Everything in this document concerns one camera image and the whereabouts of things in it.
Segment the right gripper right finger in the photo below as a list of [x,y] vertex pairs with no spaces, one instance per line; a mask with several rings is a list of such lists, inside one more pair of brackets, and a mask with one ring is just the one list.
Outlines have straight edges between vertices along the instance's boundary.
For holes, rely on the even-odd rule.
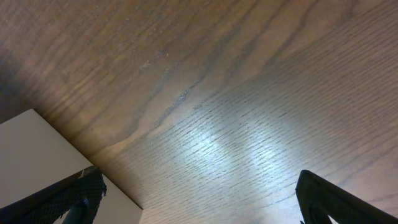
[[366,203],[320,176],[302,170],[295,188],[304,224],[393,223],[397,218]]

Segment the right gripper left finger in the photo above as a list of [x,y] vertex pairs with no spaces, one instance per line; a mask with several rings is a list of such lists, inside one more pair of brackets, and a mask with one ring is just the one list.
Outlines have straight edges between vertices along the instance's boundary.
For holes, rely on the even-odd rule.
[[64,223],[92,224],[106,195],[102,172],[87,167],[26,198],[1,209],[1,223]]

